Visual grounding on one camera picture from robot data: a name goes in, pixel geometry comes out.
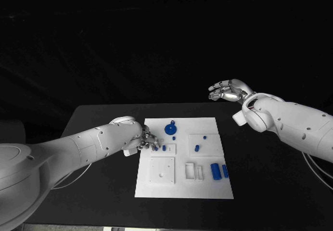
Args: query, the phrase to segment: blue object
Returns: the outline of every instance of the blue object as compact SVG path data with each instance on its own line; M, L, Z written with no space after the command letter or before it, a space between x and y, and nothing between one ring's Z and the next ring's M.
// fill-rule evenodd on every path
M226 166L224 165L221 165L221 169L223 169L223 177L227 178L229 175L227 175L227 171L226 171Z
M172 135L175 133L177 127L174 126L172 120L171 120L171 123L165 125L164 131L167 135Z
M218 168L218 165L214 163L214 164L210 164L210 168L211 168L211 174L213 174L213 179L214 180L220 180L221 179L221 176L220 176L220 168Z

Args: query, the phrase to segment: white mounting fixture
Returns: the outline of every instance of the white mounting fixture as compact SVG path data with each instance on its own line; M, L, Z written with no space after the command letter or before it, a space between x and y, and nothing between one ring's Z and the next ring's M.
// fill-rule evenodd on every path
M184 179L193 181L195 179L194 176L194 164L185 163L184 164Z
M223 148L218 134L188 135L188 155L194 157L223 157Z
M149 157L148 182L174 184L174 157Z
M157 151L149 151L151 156L161 156L161 155L175 155L175 145L174 144L161 144L161 147Z
M201 166L195 166L195 175L197 175L197 181L203 181L203 169L201 169Z

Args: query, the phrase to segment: white platform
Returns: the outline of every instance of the white platform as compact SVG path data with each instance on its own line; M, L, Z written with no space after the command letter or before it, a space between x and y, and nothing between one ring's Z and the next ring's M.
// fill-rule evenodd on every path
M169 136L164 132L164 127L171 120L174 120L177 132ZM214 118L148 118L144 124L158 140L162 139L164 144L175 144L175 154L162 155L158 153L154 155L151 149L141 150L135 197L233 199L229 178L223 177L223 173L220 180L211 178L210 164L217 163L221 172L223 153L220 156L210 157L188 155L188 135L206 135L208 138L208 135L218 133ZM174 158L174 184L149 183L149 160L152 156ZM194 180L184 179L185 163L194 163ZM195 166L201 166L201 181L197 180Z

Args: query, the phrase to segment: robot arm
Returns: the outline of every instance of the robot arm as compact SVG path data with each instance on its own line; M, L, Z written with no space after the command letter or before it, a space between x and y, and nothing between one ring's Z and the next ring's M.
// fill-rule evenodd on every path
M247 123L255 131L273 132L291 147L333 163L331 115L270 94L253 92L237 79L216 83L208 87L213 89L208 99L223 98L242 105L231 116L239 126Z
M37 209L51 187L74 170L123 150L159 147L148 127L129 116L38 144L0 144L0 230L14 229Z

